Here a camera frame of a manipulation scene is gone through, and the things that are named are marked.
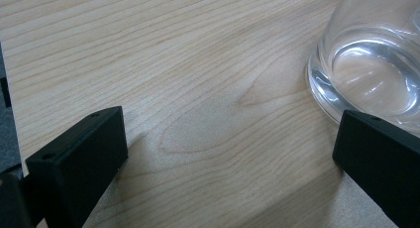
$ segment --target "black object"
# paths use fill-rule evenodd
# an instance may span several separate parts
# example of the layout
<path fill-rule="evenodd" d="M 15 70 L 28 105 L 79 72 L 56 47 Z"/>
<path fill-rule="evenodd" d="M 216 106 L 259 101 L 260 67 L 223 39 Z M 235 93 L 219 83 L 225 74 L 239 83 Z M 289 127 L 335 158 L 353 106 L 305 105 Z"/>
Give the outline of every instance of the black object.
<path fill-rule="evenodd" d="M 420 139 L 371 115 L 345 111 L 334 161 L 399 227 L 420 227 Z"/>
<path fill-rule="evenodd" d="M 14 210 L 27 213 L 14 218 L 29 218 L 33 226 L 45 217 L 51 228 L 81 227 L 127 157 L 122 107 L 98 111 L 30 156 L 30 174 L 12 180 L 13 190 L 0 190 L 0 197 L 16 197 L 20 206 Z M 0 175 L 3 185 L 5 175 Z M 0 206 L 0 227 L 27 227 L 3 226 L 9 204 Z"/>
<path fill-rule="evenodd" d="M 0 78 L 0 85 L 1 85 L 1 90 L 3 92 L 4 104 L 6 107 L 11 107 L 12 100 L 10 99 L 9 85 L 7 84 L 6 77 Z"/>

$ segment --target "glass bottom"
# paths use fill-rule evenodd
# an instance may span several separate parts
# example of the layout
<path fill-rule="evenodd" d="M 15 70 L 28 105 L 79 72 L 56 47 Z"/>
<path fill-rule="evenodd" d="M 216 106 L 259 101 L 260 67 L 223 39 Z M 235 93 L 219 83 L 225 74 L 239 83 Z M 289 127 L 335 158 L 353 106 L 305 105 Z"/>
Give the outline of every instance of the glass bottom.
<path fill-rule="evenodd" d="M 307 65 L 312 94 L 337 123 L 344 110 L 359 110 L 419 135 L 417 46 L 374 35 L 344 36 L 328 56 L 320 54 L 321 45 Z"/>

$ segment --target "gray floor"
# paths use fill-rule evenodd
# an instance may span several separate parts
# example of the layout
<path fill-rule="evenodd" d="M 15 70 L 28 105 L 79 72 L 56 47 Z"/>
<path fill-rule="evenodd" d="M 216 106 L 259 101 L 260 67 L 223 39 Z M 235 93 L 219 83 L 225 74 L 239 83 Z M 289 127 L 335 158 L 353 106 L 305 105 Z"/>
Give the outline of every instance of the gray floor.
<path fill-rule="evenodd" d="M 0 47 L 0 78 L 5 76 L 3 53 Z M 0 171 L 4 171 L 20 162 L 12 107 L 6 108 L 3 93 L 0 90 Z"/>

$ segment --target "table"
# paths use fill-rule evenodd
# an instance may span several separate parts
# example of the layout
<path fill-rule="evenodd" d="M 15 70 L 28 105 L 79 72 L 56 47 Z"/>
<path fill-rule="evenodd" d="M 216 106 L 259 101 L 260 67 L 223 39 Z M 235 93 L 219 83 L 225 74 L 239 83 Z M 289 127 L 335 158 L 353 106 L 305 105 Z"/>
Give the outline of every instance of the table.
<path fill-rule="evenodd" d="M 130 158 L 86 227 L 393 227 L 305 83 L 337 3 L 0 0 L 22 159 L 122 105 Z"/>

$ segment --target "drinking glass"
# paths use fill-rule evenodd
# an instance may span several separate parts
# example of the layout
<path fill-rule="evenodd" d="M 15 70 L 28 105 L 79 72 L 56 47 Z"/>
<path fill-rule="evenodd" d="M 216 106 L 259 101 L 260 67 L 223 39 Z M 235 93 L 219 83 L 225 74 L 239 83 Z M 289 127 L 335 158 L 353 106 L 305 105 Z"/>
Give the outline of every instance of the drinking glass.
<path fill-rule="evenodd" d="M 312 94 L 420 133 L 420 0 L 342 0 L 307 66 Z"/>

